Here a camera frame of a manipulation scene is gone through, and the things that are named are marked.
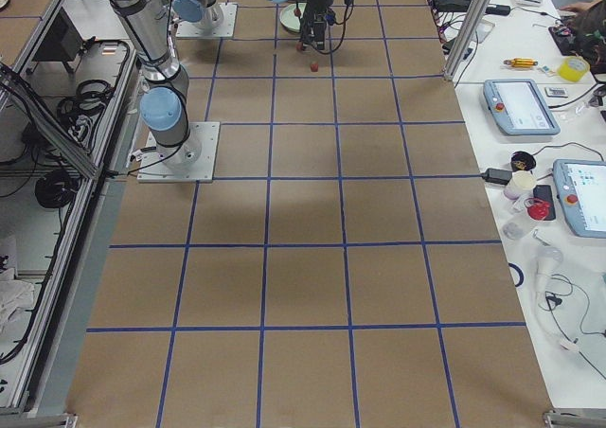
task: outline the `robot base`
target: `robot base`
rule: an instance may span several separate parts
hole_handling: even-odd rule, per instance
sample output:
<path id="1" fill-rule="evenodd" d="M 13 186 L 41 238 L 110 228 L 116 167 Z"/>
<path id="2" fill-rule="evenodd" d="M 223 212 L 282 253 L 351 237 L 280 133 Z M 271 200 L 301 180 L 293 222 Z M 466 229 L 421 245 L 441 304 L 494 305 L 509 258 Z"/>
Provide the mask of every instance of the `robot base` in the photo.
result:
<path id="1" fill-rule="evenodd" d="M 190 40 L 205 40 L 215 38 L 232 38 L 234 36 L 234 28 L 236 27 L 236 12 L 238 4 L 231 2 L 220 3 L 219 6 L 223 11 L 223 22 L 210 30 L 202 30 L 187 21 L 179 23 L 177 27 L 176 37 L 179 39 Z"/>
<path id="2" fill-rule="evenodd" d="M 163 163 L 142 169 L 136 177 L 139 182 L 212 182 L 217 156 L 217 144 L 219 143 L 219 122 L 191 122 L 189 127 L 191 128 L 191 132 L 202 143 L 200 157 L 191 165 L 178 172 Z M 155 139 L 150 133 L 146 147 L 152 146 L 155 146 Z M 141 166 L 153 164 L 159 158 L 160 156 L 156 152 L 145 153 L 141 160 Z"/>

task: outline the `yellow tape roll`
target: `yellow tape roll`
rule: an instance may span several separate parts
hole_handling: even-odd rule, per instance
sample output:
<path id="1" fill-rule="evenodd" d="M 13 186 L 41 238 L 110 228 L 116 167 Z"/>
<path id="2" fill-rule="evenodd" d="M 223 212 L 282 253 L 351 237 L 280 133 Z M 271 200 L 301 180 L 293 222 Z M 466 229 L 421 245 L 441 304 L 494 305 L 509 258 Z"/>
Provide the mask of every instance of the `yellow tape roll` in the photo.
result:
<path id="1" fill-rule="evenodd" d="M 570 56 L 564 59 L 564 62 L 558 68 L 558 74 L 565 80 L 572 82 L 579 81 L 585 73 L 589 71 L 589 63 L 582 57 Z"/>

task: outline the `control tablet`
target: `control tablet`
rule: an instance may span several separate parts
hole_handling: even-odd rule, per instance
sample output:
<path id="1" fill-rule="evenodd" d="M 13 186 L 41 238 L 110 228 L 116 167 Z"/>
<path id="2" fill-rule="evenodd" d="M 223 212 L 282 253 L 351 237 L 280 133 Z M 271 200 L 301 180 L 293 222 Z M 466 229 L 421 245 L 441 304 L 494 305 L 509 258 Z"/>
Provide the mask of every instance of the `control tablet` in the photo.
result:
<path id="1" fill-rule="evenodd" d="M 560 126 L 534 80 L 486 80 L 484 98 L 506 134 L 558 134 Z"/>
<path id="2" fill-rule="evenodd" d="M 606 239 L 606 163 L 556 160 L 553 180 L 573 232 L 582 237 Z"/>

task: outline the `red bottle cap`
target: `red bottle cap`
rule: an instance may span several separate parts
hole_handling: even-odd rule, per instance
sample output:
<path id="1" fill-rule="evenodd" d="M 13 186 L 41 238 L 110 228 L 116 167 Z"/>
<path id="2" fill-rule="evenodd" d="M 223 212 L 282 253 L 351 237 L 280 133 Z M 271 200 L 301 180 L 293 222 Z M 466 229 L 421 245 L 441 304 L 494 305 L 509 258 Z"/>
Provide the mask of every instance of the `red bottle cap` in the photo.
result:
<path id="1" fill-rule="evenodd" d="M 526 200 L 526 211 L 533 220 L 544 220 L 549 215 L 551 204 L 538 198 Z"/>

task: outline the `tablet screen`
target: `tablet screen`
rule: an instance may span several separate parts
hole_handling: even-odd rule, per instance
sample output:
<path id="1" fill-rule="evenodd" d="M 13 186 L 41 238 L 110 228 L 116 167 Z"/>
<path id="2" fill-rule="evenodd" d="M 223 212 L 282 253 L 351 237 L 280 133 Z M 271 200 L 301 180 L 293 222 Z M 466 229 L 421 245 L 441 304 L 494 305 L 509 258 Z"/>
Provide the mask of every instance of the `tablet screen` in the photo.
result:
<path id="1" fill-rule="evenodd" d="M 569 163 L 567 167 L 585 227 L 589 231 L 606 231 L 606 166 Z"/>
<path id="2" fill-rule="evenodd" d="M 549 118 L 528 82 L 496 82 L 496 89 L 507 108 L 511 125 L 518 130 L 552 128 Z"/>

